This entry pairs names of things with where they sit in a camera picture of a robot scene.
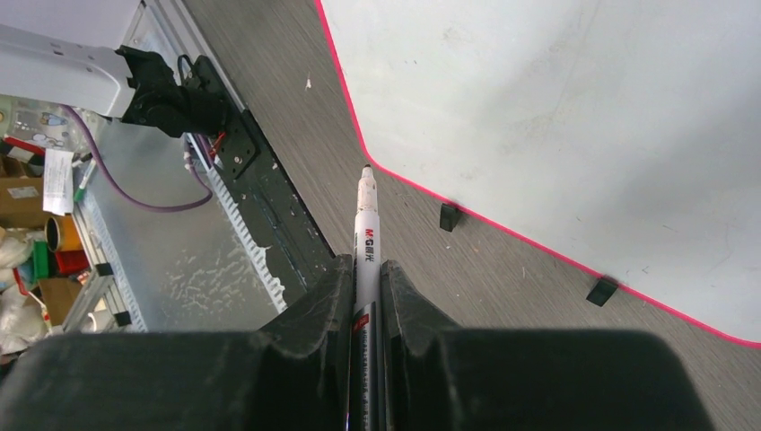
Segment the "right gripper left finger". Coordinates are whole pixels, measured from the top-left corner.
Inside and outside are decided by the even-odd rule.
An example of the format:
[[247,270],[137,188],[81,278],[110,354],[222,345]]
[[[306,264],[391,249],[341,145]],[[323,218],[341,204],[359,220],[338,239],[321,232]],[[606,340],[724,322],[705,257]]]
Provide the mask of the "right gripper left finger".
[[258,330],[65,334],[1,384],[4,430],[341,430],[353,262]]

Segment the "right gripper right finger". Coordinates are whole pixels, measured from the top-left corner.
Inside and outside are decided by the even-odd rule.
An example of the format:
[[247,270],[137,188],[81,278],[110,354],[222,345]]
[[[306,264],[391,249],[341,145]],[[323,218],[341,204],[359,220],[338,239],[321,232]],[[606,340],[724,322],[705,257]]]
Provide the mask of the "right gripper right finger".
[[465,328],[381,268],[397,430],[710,430],[680,359],[636,330]]

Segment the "white marker pen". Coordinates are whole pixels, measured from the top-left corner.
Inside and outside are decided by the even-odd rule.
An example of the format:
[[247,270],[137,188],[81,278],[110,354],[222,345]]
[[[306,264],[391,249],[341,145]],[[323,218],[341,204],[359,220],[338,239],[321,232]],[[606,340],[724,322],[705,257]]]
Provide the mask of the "white marker pen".
[[358,180],[354,218],[348,430],[386,428],[380,256],[377,182],[372,167],[366,165]]

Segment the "pink framed whiteboard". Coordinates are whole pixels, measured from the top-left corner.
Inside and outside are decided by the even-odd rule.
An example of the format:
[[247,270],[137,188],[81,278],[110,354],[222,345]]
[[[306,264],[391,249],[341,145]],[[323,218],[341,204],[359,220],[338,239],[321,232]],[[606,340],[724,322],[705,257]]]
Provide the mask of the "pink framed whiteboard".
[[759,347],[759,2],[316,9],[373,164]]

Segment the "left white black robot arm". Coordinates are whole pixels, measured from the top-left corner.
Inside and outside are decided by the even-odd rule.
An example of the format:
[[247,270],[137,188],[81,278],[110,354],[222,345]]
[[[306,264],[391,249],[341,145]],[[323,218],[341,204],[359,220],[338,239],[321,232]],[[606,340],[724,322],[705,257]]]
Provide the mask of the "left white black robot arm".
[[79,45],[8,25],[1,27],[1,94],[89,110],[171,137],[220,132],[231,112],[203,80],[178,83],[156,52]]

